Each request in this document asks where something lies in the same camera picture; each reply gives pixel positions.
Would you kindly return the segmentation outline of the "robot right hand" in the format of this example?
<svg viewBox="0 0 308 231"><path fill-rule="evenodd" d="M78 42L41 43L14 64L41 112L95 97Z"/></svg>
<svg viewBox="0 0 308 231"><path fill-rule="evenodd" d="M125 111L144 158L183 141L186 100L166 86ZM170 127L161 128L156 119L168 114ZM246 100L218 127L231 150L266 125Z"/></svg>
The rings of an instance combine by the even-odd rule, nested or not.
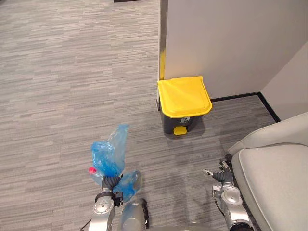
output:
<svg viewBox="0 0 308 231"><path fill-rule="evenodd" d="M220 164L219 166L220 172L211 172L207 169L202 169L202 172L208 176L211 176L216 181L220 182L222 185L224 184L234 185L233 175L227 162L224 161L223 159L220 159L219 164Z"/></svg>

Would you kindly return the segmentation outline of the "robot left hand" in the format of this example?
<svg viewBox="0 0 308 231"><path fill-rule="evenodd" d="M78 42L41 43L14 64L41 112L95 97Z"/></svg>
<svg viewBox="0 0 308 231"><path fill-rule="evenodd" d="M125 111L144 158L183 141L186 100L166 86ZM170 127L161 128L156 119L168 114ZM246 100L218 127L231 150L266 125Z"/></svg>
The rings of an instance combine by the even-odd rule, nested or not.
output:
<svg viewBox="0 0 308 231"><path fill-rule="evenodd" d="M116 176L116 177L107 177L104 176L102 179L102 191L112 191L114 189L114 187L116 187L119 182L122 179L122 175L121 176Z"/></svg>

